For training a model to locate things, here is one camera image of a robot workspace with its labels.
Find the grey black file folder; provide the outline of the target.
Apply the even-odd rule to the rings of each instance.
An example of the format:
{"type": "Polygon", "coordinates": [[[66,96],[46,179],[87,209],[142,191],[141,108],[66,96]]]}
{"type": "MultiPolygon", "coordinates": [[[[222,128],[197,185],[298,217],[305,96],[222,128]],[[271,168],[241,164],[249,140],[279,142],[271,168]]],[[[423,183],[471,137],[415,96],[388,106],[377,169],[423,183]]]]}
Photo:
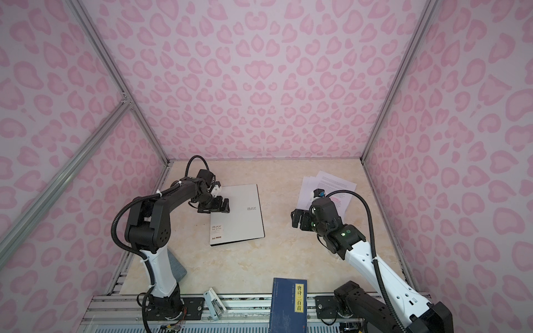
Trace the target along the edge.
{"type": "Polygon", "coordinates": [[[229,213],[210,215],[211,246],[265,237],[257,184],[222,187],[220,194],[223,199],[228,199],[229,213]]]}

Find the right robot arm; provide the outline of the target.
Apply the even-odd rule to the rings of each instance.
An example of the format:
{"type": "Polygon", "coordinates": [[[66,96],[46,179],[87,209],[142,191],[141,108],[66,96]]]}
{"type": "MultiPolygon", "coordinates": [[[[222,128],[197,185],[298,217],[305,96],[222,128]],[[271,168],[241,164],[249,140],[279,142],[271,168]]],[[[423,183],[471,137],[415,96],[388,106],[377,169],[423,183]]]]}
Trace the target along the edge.
{"type": "Polygon", "coordinates": [[[428,300],[378,256],[369,205],[361,195],[354,191],[350,194],[365,209],[368,237],[343,222],[333,195],[322,189],[315,190],[308,209],[291,213],[293,228],[314,232],[324,247],[350,264],[379,295],[374,298],[359,284],[349,281],[334,291],[337,312],[362,319],[365,326],[373,326],[379,332],[453,332],[452,313],[447,306],[428,300]]]}

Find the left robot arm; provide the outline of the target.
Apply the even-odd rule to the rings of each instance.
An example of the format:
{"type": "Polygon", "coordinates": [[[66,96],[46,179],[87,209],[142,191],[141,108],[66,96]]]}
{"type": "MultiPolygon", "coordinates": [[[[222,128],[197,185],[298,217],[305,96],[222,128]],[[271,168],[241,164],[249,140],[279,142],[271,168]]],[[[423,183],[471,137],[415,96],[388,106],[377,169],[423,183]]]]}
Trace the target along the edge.
{"type": "Polygon", "coordinates": [[[229,200],[219,195],[221,184],[209,169],[186,176],[153,198],[138,198],[130,209],[125,239],[142,258],[149,277],[149,307],[176,317],[183,310],[176,267],[171,264],[168,243],[172,233],[170,214],[180,205],[198,205],[200,214],[230,212],[229,200]]]}

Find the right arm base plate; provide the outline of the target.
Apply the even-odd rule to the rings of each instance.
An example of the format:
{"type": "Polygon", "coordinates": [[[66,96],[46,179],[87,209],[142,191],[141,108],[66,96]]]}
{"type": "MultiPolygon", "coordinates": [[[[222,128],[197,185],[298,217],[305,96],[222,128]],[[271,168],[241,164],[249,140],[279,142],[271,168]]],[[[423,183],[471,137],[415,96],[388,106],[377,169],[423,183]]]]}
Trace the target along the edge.
{"type": "Polygon", "coordinates": [[[326,325],[341,319],[341,303],[336,296],[315,296],[316,316],[326,325]]]}

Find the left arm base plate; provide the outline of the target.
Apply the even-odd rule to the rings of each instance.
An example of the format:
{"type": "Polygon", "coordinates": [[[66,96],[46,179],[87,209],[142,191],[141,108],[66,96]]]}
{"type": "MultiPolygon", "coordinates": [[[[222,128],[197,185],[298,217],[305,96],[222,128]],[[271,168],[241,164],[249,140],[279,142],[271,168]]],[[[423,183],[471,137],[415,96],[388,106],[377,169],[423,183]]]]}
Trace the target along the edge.
{"type": "MultiPolygon", "coordinates": [[[[183,298],[185,308],[185,321],[201,320],[205,299],[203,297],[185,297],[183,298]]],[[[171,315],[169,311],[159,310],[156,308],[147,311],[148,321],[179,321],[183,315],[178,313],[171,315]]]]}

